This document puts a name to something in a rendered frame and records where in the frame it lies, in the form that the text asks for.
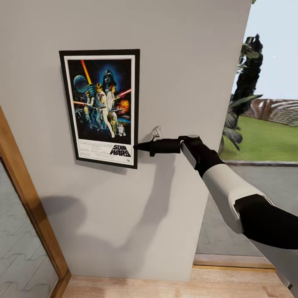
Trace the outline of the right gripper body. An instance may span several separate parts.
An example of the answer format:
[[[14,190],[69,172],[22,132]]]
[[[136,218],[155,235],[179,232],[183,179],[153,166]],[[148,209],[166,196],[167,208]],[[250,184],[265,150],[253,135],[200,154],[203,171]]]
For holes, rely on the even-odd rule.
[[[154,137],[153,137],[154,139]],[[154,157],[155,153],[171,153],[171,139],[159,139],[153,141],[153,139],[148,142],[149,143],[149,151],[150,157]]]

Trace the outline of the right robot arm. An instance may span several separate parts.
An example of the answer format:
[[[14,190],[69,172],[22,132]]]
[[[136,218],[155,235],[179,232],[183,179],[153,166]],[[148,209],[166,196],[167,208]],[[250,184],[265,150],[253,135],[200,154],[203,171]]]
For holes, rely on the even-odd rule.
[[[209,189],[225,223],[244,234],[276,269],[298,290],[298,217],[274,206],[257,188],[242,179],[210,150],[200,136],[163,139],[156,126],[153,139],[133,146],[155,153],[183,152]]]

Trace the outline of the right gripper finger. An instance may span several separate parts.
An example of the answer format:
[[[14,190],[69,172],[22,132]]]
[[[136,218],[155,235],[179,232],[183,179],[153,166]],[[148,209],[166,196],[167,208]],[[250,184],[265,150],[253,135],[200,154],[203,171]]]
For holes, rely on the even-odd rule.
[[[144,150],[144,151],[149,151],[149,143],[145,143],[145,144],[138,144],[133,146],[134,149],[140,149],[140,150]]]

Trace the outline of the poster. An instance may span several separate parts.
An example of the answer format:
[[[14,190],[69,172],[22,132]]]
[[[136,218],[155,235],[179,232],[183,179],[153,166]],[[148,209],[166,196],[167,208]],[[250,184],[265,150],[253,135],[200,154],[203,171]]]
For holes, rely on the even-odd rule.
[[[76,160],[137,169],[140,49],[59,54]]]

